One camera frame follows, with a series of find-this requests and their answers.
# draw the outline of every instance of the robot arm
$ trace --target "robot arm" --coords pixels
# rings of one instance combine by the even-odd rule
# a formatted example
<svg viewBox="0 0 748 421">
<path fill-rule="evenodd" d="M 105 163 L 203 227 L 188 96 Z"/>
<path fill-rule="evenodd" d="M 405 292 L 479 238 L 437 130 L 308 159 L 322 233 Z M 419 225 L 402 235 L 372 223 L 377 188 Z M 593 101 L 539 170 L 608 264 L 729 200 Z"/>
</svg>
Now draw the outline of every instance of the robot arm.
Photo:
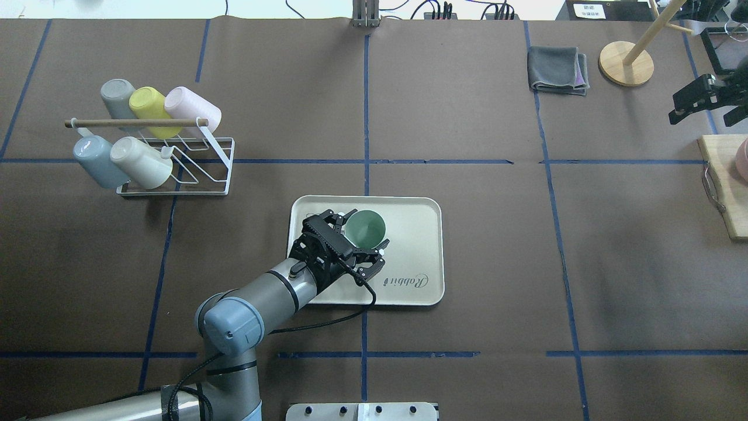
<svg viewBox="0 0 748 421">
<path fill-rule="evenodd" d="M 254 347 L 342 275 L 350 274 L 358 285 L 368 287 L 368 279 L 384 266 L 380 252 L 389 240 L 375 249 L 359 249 L 341 234 L 355 212 L 327 210 L 308 217 L 286 260 L 245 287 L 216 294 L 198 307 L 195 326 L 206 355 L 214 356 L 204 364 L 204 382 L 186 387 L 180 382 L 39 420 L 260 421 Z"/>
<path fill-rule="evenodd" d="M 675 109 L 668 114 L 671 124 L 680 123 L 694 112 L 723 106 L 737 106 L 725 114 L 727 127 L 742 121 L 748 117 L 748 57 L 741 60 L 724 82 L 714 75 L 703 74 L 673 94 L 672 101 Z"/>
</svg>

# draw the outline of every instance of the yellow cup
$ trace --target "yellow cup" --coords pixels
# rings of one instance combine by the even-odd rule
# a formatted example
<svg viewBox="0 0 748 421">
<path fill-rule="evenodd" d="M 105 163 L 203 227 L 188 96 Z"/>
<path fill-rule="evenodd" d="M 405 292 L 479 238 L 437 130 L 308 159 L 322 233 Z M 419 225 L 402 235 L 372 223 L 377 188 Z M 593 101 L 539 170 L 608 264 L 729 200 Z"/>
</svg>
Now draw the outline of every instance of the yellow cup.
<svg viewBox="0 0 748 421">
<path fill-rule="evenodd" d="M 144 86 L 130 96 L 130 109 L 138 118 L 171 118 L 164 110 L 164 95 L 155 88 Z M 159 139 L 175 137 L 181 127 L 148 127 L 153 136 Z"/>
</svg>

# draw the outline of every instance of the gray cloth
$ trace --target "gray cloth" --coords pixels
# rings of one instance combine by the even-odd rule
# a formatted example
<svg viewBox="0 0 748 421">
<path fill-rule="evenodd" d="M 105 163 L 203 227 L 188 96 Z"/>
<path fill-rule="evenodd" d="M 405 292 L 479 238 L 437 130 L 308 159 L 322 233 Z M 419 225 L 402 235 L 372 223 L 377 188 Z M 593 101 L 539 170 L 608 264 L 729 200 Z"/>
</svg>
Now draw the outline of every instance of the gray cloth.
<svg viewBox="0 0 748 421">
<path fill-rule="evenodd" d="M 584 96 L 589 88 L 587 57 L 577 47 L 531 46 L 527 79 L 537 91 Z"/>
</svg>

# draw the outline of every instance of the label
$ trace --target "label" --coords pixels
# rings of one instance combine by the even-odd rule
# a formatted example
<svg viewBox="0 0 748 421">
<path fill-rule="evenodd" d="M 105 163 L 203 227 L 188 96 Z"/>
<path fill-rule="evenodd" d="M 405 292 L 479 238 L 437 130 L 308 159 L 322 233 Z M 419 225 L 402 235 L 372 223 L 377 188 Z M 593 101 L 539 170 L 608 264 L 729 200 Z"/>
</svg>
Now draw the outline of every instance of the label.
<svg viewBox="0 0 748 421">
<path fill-rule="evenodd" d="M 584 19 L 605 19 L 602 4 L 575 4 L 574 14 Z"/>
<path fill-rule="evenodd" d="M 428 275 L 419 273 L 410 278 L 384 278 L 382 286 L 387 288 L 423 288 L 428 284 Z"/>
</svg>

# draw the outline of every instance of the round wooden base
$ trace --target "round wooden base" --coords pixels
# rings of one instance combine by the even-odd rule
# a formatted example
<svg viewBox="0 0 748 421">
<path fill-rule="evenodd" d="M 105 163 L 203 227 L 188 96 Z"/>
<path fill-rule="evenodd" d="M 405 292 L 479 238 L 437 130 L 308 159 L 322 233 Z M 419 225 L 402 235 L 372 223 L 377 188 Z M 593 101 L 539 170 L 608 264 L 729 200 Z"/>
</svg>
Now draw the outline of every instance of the round wooden base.
<svg viewBox="0 0 748 421">
<path fill-rule="evenodd" d="M 648 81 L 655 72 L 655 63 L 645 50 L 631 65 L 625 66 L 623 58 L 634 48 L 634 43 L 616 41 L 609 43 L 600 52 L 598 66 L 611 81 L 624 86 L 639 86 Z"/>
</svg>

